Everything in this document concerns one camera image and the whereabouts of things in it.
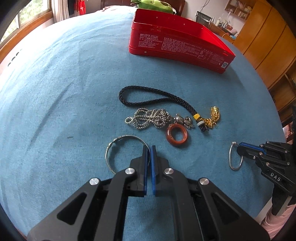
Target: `metal screw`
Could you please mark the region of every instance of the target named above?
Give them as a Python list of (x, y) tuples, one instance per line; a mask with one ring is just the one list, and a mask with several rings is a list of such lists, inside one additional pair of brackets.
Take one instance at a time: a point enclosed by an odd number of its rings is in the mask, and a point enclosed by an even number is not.
[(169, 168), (166, 168), (166, 169), (164, 170), (164, 172), (165, 172), (165, 174), (170, 175), (170, 174), (172, 174), (172, 173), (174, 172), (174, 169), (169, 167)]
[(127, 175), (131, 175), (131, 174), (134, 174), (135, 173), (135, 169), (134, 168), (127, 168), (125, 171), (124, 171)]
[(96, 177), (93, 177), (92, 179), (89, 180), (89, 184), (94, 186), (94, 185), (98, 185), (100, 182), (100, 180)]
[(207, 179), (205, 177), (203, 177), (203, 178), (200, 179), (200, 184), (201, 185), (208, 185), (209, 182), (210, 182), (209, 179)]

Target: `blue tablecloth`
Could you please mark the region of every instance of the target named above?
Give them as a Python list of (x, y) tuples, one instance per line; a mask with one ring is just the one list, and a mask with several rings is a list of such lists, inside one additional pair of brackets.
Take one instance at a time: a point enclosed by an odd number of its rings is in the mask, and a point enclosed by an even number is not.
[[(0, 81), (0, 203), (14, 225), (28, 231), (91, 177), (113, 175), (105, 164), (107, 144), (124, 134), (139, 136), (172, 168), (188, 178), (209, 178), (255, 217), (271, 197), (273, 185), (254, 161), (240, 171), (228, 166), (232, 141), (255, 145), (285, 141), (275, 105), (251, 64), (236, 54), (224, 74), (173, 60), (128, 52), (132, 13), (98, 12), (46, 28), (34, 51), (23, 49)], [(203, 117), (218, 106), (217, 128), (189, 130), (188, 145), (171, 146), (164, 130), (138, 131), (126, 125), (135, 108), (124, 106), (118, 92), (143, 85), (175, 94)], [(133, 93), (130, 101), (155, 97)], [(190, 115), (176, 104), (158, 104), (169, 113)], [(137, 141), (117, 145), (111, 163), (124, 169), (141, 155)], [(234, 153), (237, 163), (240, 157)], [(124, 240), (173, 240), (170, 204), (152, 195), (130, 198)]]

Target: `gold tassel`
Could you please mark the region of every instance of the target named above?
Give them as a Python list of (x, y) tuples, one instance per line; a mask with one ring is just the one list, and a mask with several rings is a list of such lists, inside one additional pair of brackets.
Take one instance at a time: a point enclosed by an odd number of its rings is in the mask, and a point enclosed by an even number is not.
[(219, 108), (214, 106), (211, 108), (211, 118), (209, 119), (203, 118), (203, 120), (205, 121), (205, 125), (207, 127), (213, 129), (216, 125), (216, 121), (218, 121), (219, 118), (220, 118)]

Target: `silver ball chain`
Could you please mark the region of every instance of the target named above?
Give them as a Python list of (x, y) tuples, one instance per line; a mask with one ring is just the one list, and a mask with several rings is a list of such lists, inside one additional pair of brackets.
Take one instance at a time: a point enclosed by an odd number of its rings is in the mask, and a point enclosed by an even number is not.
[(167, 123), (172, 122), (172, 116), (165, 109), (148, 110), (146, 108), (139, 108), (134, 116), (125, 119), (126, 124), (133, 123), (137, 130), (147, 128), (151, 123), (157, 128), (163, 128)]

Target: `red stone ring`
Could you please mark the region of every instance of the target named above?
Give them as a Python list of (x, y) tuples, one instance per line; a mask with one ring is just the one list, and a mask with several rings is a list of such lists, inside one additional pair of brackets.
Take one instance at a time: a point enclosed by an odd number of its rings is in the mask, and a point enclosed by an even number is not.
[[(177, 141), (173, 138), (172, 136), (172, 130), (173, 129), (179, 129), (181, 130), (182, 134), (183, 134), (183, 139), (181, 141)], [(187, 132), (187, 129), (185, 128), (185, 126), (181, 125), (181, 124), (170, 124), (167, 128), (167, 131), (166, 131), (166, 138), (168, 140), (168, 142), (173, 145), (173, 146), (179, 146), (179, 145), (182, 145), (184, 144), (187, 139), (188, 139), (188, 132)]]

